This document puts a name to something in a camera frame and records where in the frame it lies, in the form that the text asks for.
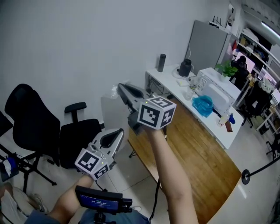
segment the black thermos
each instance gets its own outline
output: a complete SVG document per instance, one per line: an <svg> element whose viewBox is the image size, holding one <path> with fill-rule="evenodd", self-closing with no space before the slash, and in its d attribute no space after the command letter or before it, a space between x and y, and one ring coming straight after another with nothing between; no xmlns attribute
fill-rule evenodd
<svg viewBox="0 0 280 224"><path fill-rule="evenodd" d="M190 59L184 59L184 61L181 63L180 69L179 69L179 75L182 77L188 77L189 72L192 69L192 61Z"/></svg>
<svg viewBox="0 0 280 224"><path fill-rule="evenodd" d="M163 67L165 65L165 58L166 58L166 54L161 54L161 56L159 58L159 62L158 62L158 67L157 67L157 70L159 72L163 71Z"/></svg>

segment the potted plant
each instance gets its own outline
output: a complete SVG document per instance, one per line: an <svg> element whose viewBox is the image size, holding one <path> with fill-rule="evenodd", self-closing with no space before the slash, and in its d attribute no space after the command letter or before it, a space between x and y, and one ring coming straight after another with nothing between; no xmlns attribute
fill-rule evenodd
<svg viewBox="0 0 280 224"><path fill-rule="evenodd" d="M223 73L220 77L221 81L222 82L226 82L226 81L229 81L229 79L231 78L231 76L234 76L235 73L238 71L237 68L235 67L231 67L231 61L227 61L224 63L224 65L222 64L217 64L215 66L215 68L218 68L218 69L222 69L223 70Z"/></svg>

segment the green plant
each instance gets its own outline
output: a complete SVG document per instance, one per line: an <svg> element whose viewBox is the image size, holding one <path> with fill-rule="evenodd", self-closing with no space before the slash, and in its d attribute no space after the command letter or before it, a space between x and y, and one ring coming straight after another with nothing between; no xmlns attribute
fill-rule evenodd
<svg viewBox="0 0 280 224"><path fill-rule="evenodd" d="M237 68L235 67L231 67L231 61L227 61L224 63L224 65L222 64L217 64L215 66L215 68L218 68L218 69L222 69L223 70L223 76L226 77L226 76L233 76L235 75L235 73L238 71Z"/></svg>

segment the tripod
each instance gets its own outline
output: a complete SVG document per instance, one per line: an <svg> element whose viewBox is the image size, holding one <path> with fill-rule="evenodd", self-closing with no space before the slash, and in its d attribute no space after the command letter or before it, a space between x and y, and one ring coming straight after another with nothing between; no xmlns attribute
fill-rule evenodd
<svg viewBox="0 0 280 224"><path fill-rule="evenodd" d="M116 224L116 222L105 222L106 216L103 212L97 212L94 215L94 223L96 224Z"/></svg>

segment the wooden tabletop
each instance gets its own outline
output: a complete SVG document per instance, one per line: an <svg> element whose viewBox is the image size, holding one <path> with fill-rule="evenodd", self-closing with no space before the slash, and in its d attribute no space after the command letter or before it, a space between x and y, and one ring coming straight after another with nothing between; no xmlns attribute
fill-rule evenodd
<svg viewBox="0 0 280 224"><path fill-rule="evenodd" d="M229 197L241 173L194 116L178 100L172 101L177 107L167 127L167 141L190 179L199 223L206 224ZM130 130L129 143L157 181L158 171L146 133L136 136Z"/></svg>

